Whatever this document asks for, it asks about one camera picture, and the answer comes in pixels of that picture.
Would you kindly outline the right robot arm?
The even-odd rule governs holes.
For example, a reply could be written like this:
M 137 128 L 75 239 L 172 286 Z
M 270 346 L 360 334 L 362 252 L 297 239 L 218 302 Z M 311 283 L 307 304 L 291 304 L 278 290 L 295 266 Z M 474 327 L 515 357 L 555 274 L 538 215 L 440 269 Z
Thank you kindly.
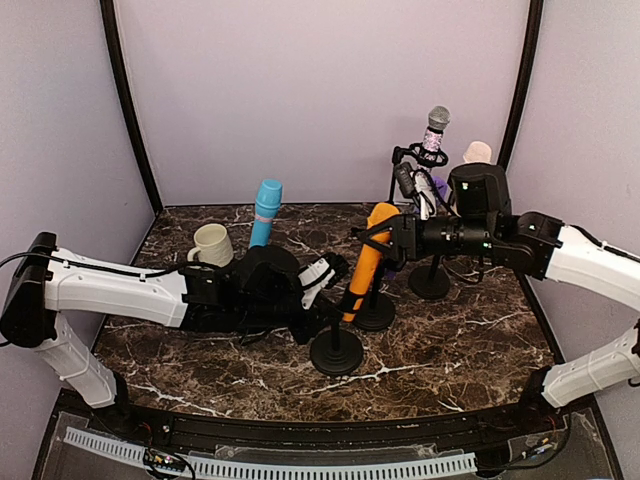
M 539 280 L 553 280 L 598 293 L 632 309 L 639 307 L 639 259 L 600 241 L 585 229 L 540 212 L 511 212 L 505 171 L 467 163 L 449 175 L 457 212 L 422 220 L 393 214 L 377 220 L 359 238 L 397 265 L 431 255 L 467 255 Z M 534 372 L 510 424 L 534 432 L 572 401 L 622 382 L 639 380 L 639 328 L 564 364 Z

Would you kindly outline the orange toy microphone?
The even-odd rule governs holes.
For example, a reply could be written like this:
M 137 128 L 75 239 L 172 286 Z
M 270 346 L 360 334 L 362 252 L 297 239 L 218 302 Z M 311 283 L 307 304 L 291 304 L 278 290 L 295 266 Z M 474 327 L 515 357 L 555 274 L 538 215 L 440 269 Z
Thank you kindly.
M 394 205 L 386 202 L 378 203 L 367 218 L 367 228 L 373 228 L 399 213 L 400 210 Z M 366 244 L 362 246 L 349 288 L 341 302 L 344 310 L 343 320 L 345 322 L 351 323 L 355 320 L 356 314 L 360 310 L 364 297 L 371 286 L 381 258 L 382 253 L 378 250 Z

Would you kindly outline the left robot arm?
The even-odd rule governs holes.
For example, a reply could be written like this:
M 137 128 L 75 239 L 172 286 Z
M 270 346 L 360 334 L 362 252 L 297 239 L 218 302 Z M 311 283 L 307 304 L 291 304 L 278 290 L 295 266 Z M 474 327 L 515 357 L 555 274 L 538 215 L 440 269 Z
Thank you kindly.
M 83 398 L 103 425 L 144 438 L 151 429 L 130 406 L 124 378 L 104 366 L 64 314 L 84 311 L 150 321 L 196 333 L 258 334 L 286 328 L 306 344 L 337 317 L 324 295 L 349 271 L 328 252 L 306 267 L 286 249 L 255 246 L 225 266 L 188 260 L 153 270 L 87 259 L 50 232 L 14 255 L 1 312 L 6 344 L 37 352 Z

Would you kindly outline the blue toy microphone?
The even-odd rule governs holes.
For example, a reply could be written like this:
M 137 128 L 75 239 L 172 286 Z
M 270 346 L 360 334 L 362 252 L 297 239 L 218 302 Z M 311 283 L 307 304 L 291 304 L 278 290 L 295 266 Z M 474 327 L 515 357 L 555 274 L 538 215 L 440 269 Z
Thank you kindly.
M 283 185 L 275 179 L 262 181 L 255 198 L 254 222 L 249 247 L 266 246 L 282 200 Z

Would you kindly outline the black round-base orange mic stand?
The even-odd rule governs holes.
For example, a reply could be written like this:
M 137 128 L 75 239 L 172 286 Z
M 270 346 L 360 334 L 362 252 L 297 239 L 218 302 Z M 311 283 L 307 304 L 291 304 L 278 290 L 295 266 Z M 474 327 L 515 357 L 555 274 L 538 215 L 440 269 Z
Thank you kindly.
M 330 377 L 352 374 L 364 358 L 360 339 L 341 327 L 343 313 L 330 300 L 321 296 L 316 305 L 328 320 L 330 329 L 319 333 L 311 342 L 310 360 L 313 366 Z

